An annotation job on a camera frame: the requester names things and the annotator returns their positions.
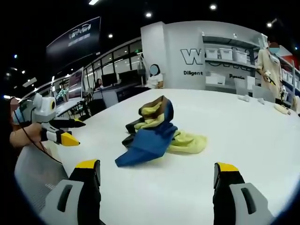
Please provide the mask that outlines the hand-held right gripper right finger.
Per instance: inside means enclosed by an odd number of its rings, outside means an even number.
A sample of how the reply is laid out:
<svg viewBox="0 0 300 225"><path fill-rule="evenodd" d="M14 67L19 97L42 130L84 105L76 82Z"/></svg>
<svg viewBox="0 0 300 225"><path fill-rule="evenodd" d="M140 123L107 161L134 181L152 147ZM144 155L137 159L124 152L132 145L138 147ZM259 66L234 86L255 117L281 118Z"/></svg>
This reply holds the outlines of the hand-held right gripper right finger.
<svg viewBox="0 0 300 225"><path fill-rule="evenodd" d="M212 201L215 225L269 225L274 220L268 200L231 164L214 164Z"/></svg>

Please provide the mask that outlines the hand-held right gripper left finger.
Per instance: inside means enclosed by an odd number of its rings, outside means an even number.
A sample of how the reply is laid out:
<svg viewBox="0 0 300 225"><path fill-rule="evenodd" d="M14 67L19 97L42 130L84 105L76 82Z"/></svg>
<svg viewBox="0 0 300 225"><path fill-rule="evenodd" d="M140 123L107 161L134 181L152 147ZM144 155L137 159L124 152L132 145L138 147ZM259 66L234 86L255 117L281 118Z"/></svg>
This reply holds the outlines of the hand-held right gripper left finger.
<svg viewBox="0 0 300 225"><path fill-rule="evenodd" d="M100 160L76 165L45 199L40 217L47 225L100 225Z"/></svg>

